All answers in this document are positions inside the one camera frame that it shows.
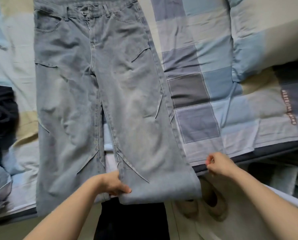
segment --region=waistband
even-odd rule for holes
[[[33,0],[35,10],[80,19],[108,15],[135,2],[137,0]]]

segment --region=checkered bedding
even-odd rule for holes
[[[214,151],[233,157],[298,140],[298,64],[270,67],[241,83],[233,82],[231,21],[225,0],[139,3],[192,166],[203,164]],[[15,144],[4,157],[13,177],[6,214],[35,206],[39,150],[33,30],[32,0],[0,0],[0,85],[14,88],[20,110]]]

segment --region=person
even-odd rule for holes
[[[241,187],[279,240],[298,240],[298,208],[240,169],[227,155],[211,153],[206,165],[212,174],[226,176]],[[118,171],[91,177],[44,218],[24,240],[77,239],[96,196],[104,192],[118,195],[130,193],[131,189],[119,180]]]

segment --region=gray denim jeans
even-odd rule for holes
[[[103,113],[119,177],[132,189],[119,196],[122,204],[201,197],[137,0],[34,0],[34,14],[38,214],[106,172]]]

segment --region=person's right arm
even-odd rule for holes
[[[235,181],[279,240],[298,240],[298,208],[280,198],[220,152],[207,157],[207,169]]]

